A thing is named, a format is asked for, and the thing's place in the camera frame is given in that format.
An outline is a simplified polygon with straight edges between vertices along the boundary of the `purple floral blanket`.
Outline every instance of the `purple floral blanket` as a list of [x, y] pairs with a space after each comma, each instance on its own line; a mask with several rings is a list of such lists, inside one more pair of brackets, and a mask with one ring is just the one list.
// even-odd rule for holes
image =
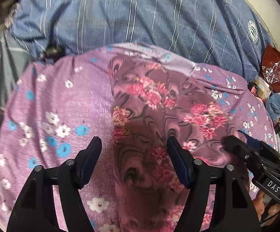
[[[208, 164], [234, 164], [248, 185], [246, 169], [223, 151], [220, 139], [242, 130], [274, 147], [267, 116], [240, 76], [155, 46], [122, 44], [52, 66], [31, 63], [0, 130], [0, 218], [6, 225], [36, 165], [59, 166], [99, 136], [102, 154], [80, 191], [95, 230], [173, 231], [188, 191], [165, 152], [167, 137], [176, 136]], [[54, 198], [66, 229], [57, 188]], [[212, 187], [203, 229], [213, 200]]]

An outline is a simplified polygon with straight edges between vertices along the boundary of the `circular logo patch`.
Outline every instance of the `circular logo patch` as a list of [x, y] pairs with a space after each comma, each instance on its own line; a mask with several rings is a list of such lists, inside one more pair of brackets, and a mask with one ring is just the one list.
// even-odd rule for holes
[[254, 43], [257, 43], [258, 41], [258, 29], [253, 20], [249, 20], [249, 37]]

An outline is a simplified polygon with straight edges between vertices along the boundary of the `red plastic bag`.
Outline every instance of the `red plastic bag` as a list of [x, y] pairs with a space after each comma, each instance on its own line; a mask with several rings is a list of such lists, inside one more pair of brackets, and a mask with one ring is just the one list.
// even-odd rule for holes
[[261, 63], [262, 76], [274, 92], [280, 92], [280, 52], [267, 44]]

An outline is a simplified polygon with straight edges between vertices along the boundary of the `blue cloth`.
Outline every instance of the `blue cloth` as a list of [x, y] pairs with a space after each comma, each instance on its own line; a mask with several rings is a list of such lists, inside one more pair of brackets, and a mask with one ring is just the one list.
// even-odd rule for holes
[[273, 121], [280, 118], [280, 92], [274, 93], [266, 102], [266, 110]]
[[103, 45], [142, 41], [253, 81], [266, 44], [272, 43], [244, 0], [20, 0], [20, 4], [11, 32], [35, 57], [53, 43], [63, 45], [68, 54], [82, 54]]

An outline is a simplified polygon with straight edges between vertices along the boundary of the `pink flower print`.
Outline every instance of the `pink flower print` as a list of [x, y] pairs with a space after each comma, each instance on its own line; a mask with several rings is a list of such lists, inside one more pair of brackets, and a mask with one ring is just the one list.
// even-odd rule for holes
[[199, 115], [199, 114], [194, 114], [193, 116], [188, 116], [184, 118], [185, 122], [193, 123], [195, 125], [199, 126], [205, 126], [210, 122], [209, 116], [208, 115]]
[[227, 117], [225, 115], [215, 115], [212, 120], [212, 126], [218, 128], [227, 121]]
[[139, 82], [142, 83], [144, 87], [152, 87], [155, 85], [154, 80], [148, 77], [139, 78]]
[[196, 143], [193, 141], [189, 141], [189, 142], [183, 142], [183, 149], [186, 149], [188, 151], [190, 151], [190, 153], [193, 153], [195, 149], [197, 149], [196, 147]]
[[211, 104], [208, 107], [208, 112], [210, 115], [222, 114], [223, 112], [220, 110], [217, 104]]
[[152, 62], [147, 64], [147, 68], [150, 70], [161, 69], [163, 66], [160, 63]]
[[163, 162], [163, 160], [166, 160], [169, 158], [166, 150], [161, 147], [153, 148], [151, 150], [150, 156], [152, 159], [154, 159], [158, 163], [158, 165], [160, 165]]
[[207, 139], [212, 139], [216, 134], [215, 134], [215, 128], [209, 128], [207, 126], [204, 126], [200, 129], [202, 136], [207, 138]]
[[165, 87], [165, 83], [162, 84], [158, 83], [156, 89], [160, 94], [169, 94], [168, 90]]
[[123, 138], [124, 135], [124, 131], [123, 131], [123, 127], [117, 127], [113, 130], [112, 132], [112, 144], [116, 144], [117, 141], [121, 138]]
[[172, 180], [169, 182], [169, 187], [171, 187], [176, 193], [181, 192], [185, 186], [181, 184], [179, 181], [177, 175], [175, 174], [172, 178]]
[[145, 94], [145, 97], [147, 98], [146, 104], [157, 110], [157, 105], [161, 102], [161, 96], [157, 91], [149, 91]]
[[130, 110], [116, 106], [112, 113], [112, 120], [113, 120], [114, 126], [125, 125], [127, 122], [129, 122], [129, 120], [128, 120], [129, 115], [130, 115]]
[[212, 219], [212, 214], [204, 214], [203, 220], [202, 220], [202, 226], [205, 224], [209, 224]]
[[169, 222], [167, 225], [162, 227], [159, 232], [173, 232], [176, 227], [176, 224], [173, 222]]
[[127, 93], [133, 95], [143, 95], [145, 93], [145, 88], [141, 83], [134, 83], [127, 88]]
[[183, 212], [184, 206], [176, 205], [173, 210], [171, 210], [169, 216], [167, 216], [166, 220], [168, 222], [178, 223], [181, 214]]
[[208, 110], [208, 106], [205, 104], [195, 104], [192, 106], [190, 109], [190, 112], [195, 114], [195, 113], [204, 113], [205, 111]]
[[196, 156], [196, 155], [194, 155], [193, 156], [195, 159], [200, 159], [200, 160], [202, 160], [204, 163], [206, 163], [207, 165], [211, 165], [211, 163], [210, 163], [210, 161], [207, 159], [207, 158], [205, 158], [205, 157], [203, 157], [203, 156]]
[[152, 172], [152, 175], [156, 182], [162, 184], [168, 184], [172, 180], [174, 174], [174, 171], [169, 170], [162, 165], [157, 165]]
[[172, 109], [176, 105], [177, 105], [177, 103], [172, 98], [169, 98], [168, 96], [165, 98], [165, 100], [164, 100], [165, 107]]

